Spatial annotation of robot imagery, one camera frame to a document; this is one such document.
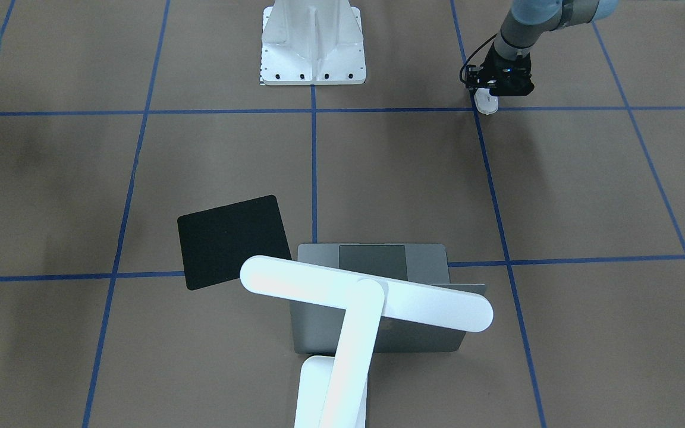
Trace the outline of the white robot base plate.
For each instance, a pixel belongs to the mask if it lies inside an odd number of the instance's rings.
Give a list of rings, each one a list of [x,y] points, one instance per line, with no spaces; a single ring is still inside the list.
[[[296,61],[288,52],[264,52],[261,46],[259,81],[263,85],[358,85],[367,80],[366,61],[342,64]]]

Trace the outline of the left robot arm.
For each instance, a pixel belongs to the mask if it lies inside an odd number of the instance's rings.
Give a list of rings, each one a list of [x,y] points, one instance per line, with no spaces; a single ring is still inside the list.
[[[459,79],[471,92],[488,90],[495,97],[524,97],[535,89],[531,78],[531,49],[546,32],[601,20],[617,1],[514,1],[479,65],[466,59]]]

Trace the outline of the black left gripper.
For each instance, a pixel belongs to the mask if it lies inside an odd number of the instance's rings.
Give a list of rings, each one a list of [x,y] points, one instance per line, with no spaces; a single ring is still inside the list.
[[[479,65],[465,61],[465,87],[473,94],[488,92],[495,97],[523,97],[535,89],[531,80],[531,56],[506,59],[491,47]]]

